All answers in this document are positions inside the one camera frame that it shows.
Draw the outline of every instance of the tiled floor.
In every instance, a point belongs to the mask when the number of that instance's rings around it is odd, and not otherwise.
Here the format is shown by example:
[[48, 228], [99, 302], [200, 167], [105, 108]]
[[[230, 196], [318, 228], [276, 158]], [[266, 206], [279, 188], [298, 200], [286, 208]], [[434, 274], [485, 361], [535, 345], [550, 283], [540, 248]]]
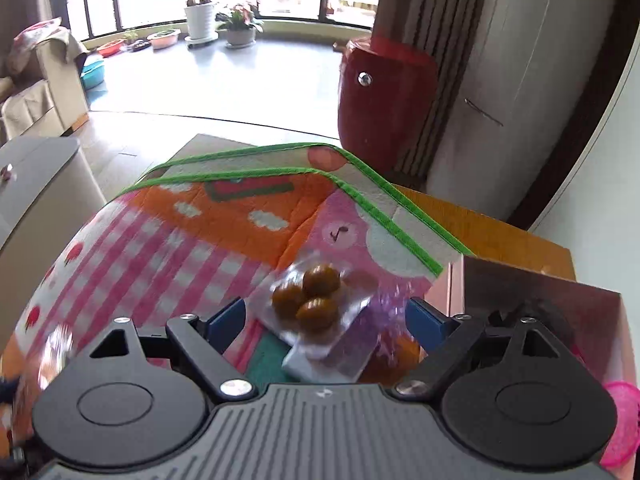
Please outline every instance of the tiled floor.
[[196, 134], [220, 138], [220, 150], [245, 144], [340, 142], [327, 137], [268, 126], [168, 115], [90, 112], [90, 120], [74, 136], [107, 200], [130, 186], [149, 168], [171, 158]]
[[171, 114], [263, 124], [337, 139], [340, 53], [325, 44], [259, 38], [229, 50], [121, 52], [88, 93], [91, 110]]

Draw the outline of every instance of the brown round food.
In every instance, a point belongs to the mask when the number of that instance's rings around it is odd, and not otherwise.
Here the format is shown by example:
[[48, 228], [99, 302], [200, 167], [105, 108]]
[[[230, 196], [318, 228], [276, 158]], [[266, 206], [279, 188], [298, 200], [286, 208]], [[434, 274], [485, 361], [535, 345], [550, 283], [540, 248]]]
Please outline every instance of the brown round food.
[[305, 332], [321, 332], [338, 319], [338, 305], [330, 298], [313, 298], [300, 307], [296, 319]]
[[287, 319], [294, 319], [296, 312], [305, 301], [302, 287], [295, 283], [283, 283], [277, 286], [271, 295], [271, 304], [276, 314]]
[[302, 290], [308, 298], [328, 296], [340, 288], [340, 274], [333, 267], [318, 265], [302, 277]]

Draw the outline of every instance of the pink box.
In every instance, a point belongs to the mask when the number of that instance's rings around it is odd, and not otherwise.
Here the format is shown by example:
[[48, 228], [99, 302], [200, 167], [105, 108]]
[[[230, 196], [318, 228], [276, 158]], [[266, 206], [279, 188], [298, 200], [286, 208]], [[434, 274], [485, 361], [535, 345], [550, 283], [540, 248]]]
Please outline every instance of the pink box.
[[[575, 332], [587, 368], [601, 382], [636, 384], [636, 364], [626, 311], [619, 293], [531, 270], [462, 256], [449, 264], [425, 295], [447, 316], [506, 312], [525, 300], [558, 307]], [[614, 473], [631, 479], [634, 460]]]

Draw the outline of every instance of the pink checkered fabric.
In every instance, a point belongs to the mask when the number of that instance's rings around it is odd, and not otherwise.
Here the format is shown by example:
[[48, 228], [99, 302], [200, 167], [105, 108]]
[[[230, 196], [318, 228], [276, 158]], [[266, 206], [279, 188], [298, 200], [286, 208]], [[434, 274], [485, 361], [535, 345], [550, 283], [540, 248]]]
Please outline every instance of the pink checkered fabric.
[[[57, 297], [46, 301], [34, 295], [45, 307], [31, 351], [41, 348], [59, 323], [71, 327], [82, 348], [119, 316], [130, 317], [137, 327], [163, 326], [187, 312], [209, 317], [234, 297], [246, 298], [269, 272], [265, 264], [199, 240], [126, 203], [106, 208], [111, 207], [110, 223], [84, 245]], [[85, 229], [97, 228], [92, 222]], [[78, 243], [74, 240], [65, 253]], [[61, 268], [65, 253], [56, 263]], [[40, 288], [56, 279], [54, 268]], [[251, 327], [248, 322], [226, 355], [232, 363], [246, 351]]]

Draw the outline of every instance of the red bin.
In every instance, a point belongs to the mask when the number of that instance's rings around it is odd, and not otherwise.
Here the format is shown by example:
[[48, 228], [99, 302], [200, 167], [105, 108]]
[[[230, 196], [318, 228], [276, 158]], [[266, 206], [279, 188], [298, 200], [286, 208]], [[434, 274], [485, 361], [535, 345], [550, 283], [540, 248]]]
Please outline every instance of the red bin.
[[437, 86], [427, 53], [386, 38], [349, 41], [340, 64], [342, 147], [378, 172], [392, 170], [417, 139]]

